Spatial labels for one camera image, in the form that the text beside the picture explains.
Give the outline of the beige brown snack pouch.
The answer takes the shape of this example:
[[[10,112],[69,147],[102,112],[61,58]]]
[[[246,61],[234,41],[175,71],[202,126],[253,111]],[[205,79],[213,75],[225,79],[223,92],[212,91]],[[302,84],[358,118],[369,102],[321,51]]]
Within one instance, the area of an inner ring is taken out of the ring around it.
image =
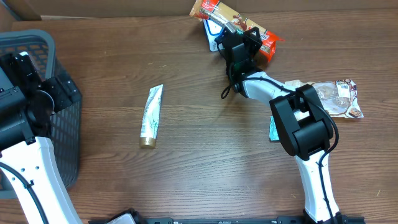
[[[351,79],[328,82],[301,82],[292,80],[285,82],[295,88],[311,85],[317,91],[318,97],[331,117],[358,119],[364,115],[358,105],[358,90]]]

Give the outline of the red orange spaghetti pack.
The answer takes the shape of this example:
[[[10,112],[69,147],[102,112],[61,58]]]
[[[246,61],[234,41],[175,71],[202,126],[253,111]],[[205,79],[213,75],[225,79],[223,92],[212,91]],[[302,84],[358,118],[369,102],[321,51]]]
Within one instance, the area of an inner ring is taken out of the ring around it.
[[[271,61],[275,53],[276,42],[283,41],[283,39],[270,30],[260,26],[219,0],[196,0],[189,15],[199,20],[211,20],[220,27],[230,22],[237,27],[237,30],[241,31],[257,27],[262,41],[259,51],[265,56],[268,62]]]

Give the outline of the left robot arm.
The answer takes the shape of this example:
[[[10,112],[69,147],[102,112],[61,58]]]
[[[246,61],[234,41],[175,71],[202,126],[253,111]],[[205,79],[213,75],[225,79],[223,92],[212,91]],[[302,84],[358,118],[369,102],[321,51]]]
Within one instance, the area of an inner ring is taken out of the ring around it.
[[[1,56],[1,170],[29,223],[81,223],[63,183],[55,149],[71,152],[76,116],[56,120],[81,103],[67,74],[41,78],[28,52]]]

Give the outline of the green teal snack packet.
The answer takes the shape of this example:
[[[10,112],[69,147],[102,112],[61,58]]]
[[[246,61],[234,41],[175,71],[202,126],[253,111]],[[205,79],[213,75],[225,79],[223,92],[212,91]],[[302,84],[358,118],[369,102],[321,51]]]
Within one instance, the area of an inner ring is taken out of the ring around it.
[[[278,132],[277,132],[277,128],[276,128],[273,116],[270,116],[269,140],[272,141],[272,142],[279,141],[279,135],[278,135]]]

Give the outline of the white cream tube gold cap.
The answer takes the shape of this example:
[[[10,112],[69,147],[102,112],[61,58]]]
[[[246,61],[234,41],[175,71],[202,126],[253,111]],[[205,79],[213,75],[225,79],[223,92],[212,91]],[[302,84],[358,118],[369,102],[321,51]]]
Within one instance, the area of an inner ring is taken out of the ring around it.
[[[159,130],[163,88],[163,85],[157,85],[149,91],[142,118],[140,148],[155,148],[157,133]]]

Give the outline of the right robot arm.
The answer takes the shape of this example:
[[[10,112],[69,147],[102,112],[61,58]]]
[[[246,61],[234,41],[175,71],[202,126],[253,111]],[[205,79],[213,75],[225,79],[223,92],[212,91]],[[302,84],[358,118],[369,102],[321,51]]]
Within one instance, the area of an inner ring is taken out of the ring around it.
[[[226,61],[229,85],[246,98],[270,106],[284,150],[294,157],[305,193],[306,223],[338,223],[340,211],[333,197],[328,156],[339,140],[334,120],[326,112],[315,88],[284,85],[256,66],[254,55],[261,46],[258,27],[242,31],[232,23],[223,25],[216,37],[218,52]]]

